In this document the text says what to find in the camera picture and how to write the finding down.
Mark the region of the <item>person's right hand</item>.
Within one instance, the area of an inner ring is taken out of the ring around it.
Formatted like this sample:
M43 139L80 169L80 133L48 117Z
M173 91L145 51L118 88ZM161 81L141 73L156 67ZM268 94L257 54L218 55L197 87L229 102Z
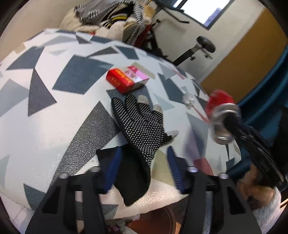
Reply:
M250 165L250 170L237 181L237 188L251 210L268 205L275 194L274 189L258 184L260 172L254 164Z

